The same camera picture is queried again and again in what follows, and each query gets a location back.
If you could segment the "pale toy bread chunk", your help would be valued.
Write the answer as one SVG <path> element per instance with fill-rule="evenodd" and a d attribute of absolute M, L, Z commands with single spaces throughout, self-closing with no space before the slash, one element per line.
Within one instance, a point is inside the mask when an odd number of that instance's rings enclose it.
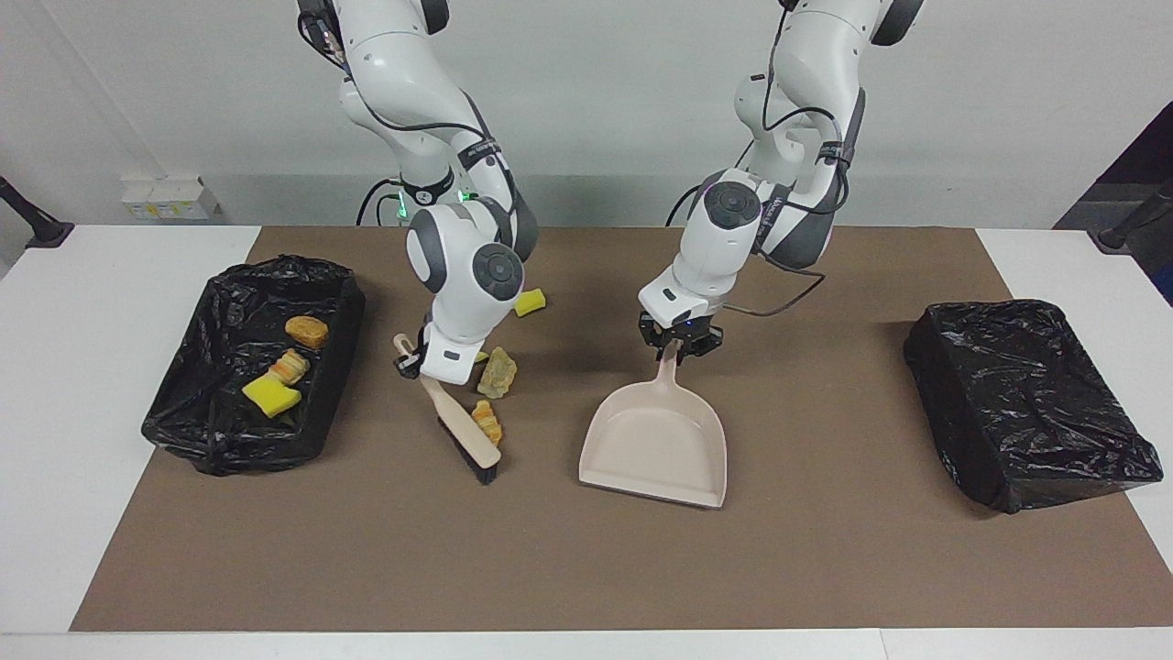
<path fill-rule="evenodd" d="M 486 360 L 477 392 L 487 400 L 502 400 L 510 393 L 516 376 L 516 360 L 502 346 L 496 346 Z"/>

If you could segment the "beige plastic dustpan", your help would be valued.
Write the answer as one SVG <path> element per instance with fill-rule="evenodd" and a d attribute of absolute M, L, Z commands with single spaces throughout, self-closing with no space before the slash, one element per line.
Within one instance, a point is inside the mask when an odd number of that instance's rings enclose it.
<path fill-rule="evenodd" d="M 728 440 L 716 409 L 677 380 L 680 343 L 656 376 L 621 386 L 595 411 L 577 477 L 586 487 L 719 510 L 728 494 Z"/>

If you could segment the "beige hand brush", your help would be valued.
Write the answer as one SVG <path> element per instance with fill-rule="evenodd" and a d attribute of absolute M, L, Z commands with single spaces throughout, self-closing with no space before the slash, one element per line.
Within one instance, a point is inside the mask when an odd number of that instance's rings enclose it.
<path fill-rule="evenodd" d="M 394 335 L 392 343 L 399 355 L 411 354 L 414 349 L 411 339 L 404 333 Z M 428 377 L 423 373 L 420 373 L 416 380 L 422 385 L 423 392 L 428 394 L 440 426 L 449 434 L 457 453 L 473 475 L 482 485 L 493 483 L 499 475 L 499 463 L 502 460 L 499 448 L 493 445 L 489 438 L 486 438 L 477 423 L 473 421 L 470 413 L 466 411 L 465 406 L 460 404 L 452 394 L 445 392 L 445 386 L 440 381 Z"/>

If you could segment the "brown toy bread roll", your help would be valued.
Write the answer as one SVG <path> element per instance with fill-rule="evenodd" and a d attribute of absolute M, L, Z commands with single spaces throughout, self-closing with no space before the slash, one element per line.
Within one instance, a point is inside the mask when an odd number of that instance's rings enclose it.
<path fill-rule="evenodd" d="M 284 324 L 285 334 L 296 343 L 320 351 L 328 342 L 328 325 L 317 317 L 291 317 Z"/>

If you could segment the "bin with black bag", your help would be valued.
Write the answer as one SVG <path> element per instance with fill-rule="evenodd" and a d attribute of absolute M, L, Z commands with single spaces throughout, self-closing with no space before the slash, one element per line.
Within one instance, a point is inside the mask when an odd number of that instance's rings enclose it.
<path fill-rule="evenodd" d="M 365 308 L 355 273 L 331 260 L 280 256 L 213 275 L 145 414 L 144 438 L 213 476 L 316 460 L 355 359 Z M 323 319 L 326 346 L 311 351 L 290 339 L 284 324 L 291 317 Z M 242 388 L 289 349 L 310 360 L 294 385 L 301 402 L 267 419 Z"/>
<path fill-rule="evenodd" d="M 904 362 L 948 476 L 994 512 L 1072 504 L 1165 477 L 1155 445 L 1053 302 L 929 305 L 906 336 Z"/>

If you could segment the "brown table mat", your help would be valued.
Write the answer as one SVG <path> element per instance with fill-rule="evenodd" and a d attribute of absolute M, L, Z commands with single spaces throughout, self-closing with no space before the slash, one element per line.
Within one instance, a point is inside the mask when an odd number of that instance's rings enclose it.
<path fill-rule="evenodd" d="M 678 239 L 542 230 L 527 275 L 548 308 L 493 335 L 520 373 L 483 487 L 392 367 L 428 301 L 402 231 L 263 229 L 249 259 L 333 260 L 366 295 L 325 451 L 223 478 L 156 451 L 72 630 L 1173 625 L 1173 574 L 1125 494 L 996 513 L 941 465 L 904 340 L 929 304 L 1008 298 L 971 230 L 839 227 L 795 309 L 725 318 L 725 346 L 680 370 L 728 435 L 721 510 L 582 487 L 597 406 L 656 370 L 636 292 Z"/>

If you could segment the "black stand pole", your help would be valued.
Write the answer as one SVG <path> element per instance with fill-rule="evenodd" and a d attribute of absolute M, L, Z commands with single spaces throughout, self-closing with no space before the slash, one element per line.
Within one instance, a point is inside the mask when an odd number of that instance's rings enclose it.
<path fill-rule="evenodd" d="M 57 249 L 62 246 L 75 227 L 74 223 L 59 222 L 54 216 L 27 200 L 4 176 L 0 176 L 0 199 L 32 229 L 33 237 L 26 243 L 26 249 Z"/>
<path fill-rule="evenodd" d="M 1124 217 L 1123 222 L 1091 234 L 1091 238 L 1103 254 L 1130 256 L 1131 250 L 1127 246 L 1130 237 L 1141 227 L 1162 220 L 1169 213 L 1173 213 L 1173 176 L 1169 176 L 1148 199 L 1143 200 L 1127 217 Z"/>

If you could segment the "dark background panel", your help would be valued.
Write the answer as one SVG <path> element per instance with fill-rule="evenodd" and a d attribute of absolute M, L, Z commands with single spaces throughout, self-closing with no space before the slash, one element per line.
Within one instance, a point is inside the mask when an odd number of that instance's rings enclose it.
<path fill-rule="evenodd" d="M 1169 176 L 1173 176 L 1173 102 L 1145 125 L 1139 137 L 1097 177 L 1053 229 L 1085 231 L 1091 237 L 1114 226 Z M 1173 306 L 1173 213 L 1135 231 L 1127 246 L 1131 250 L 1127 257 Z"/>

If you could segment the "white wall socket box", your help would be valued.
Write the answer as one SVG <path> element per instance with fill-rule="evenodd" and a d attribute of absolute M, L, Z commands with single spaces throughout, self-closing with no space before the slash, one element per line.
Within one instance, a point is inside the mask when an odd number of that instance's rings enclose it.
<path fill-rule="evenodd" d="M 202 177 L 122 181 L 126 211 L 143 222 L 210 222 L 221 203 Z"/>

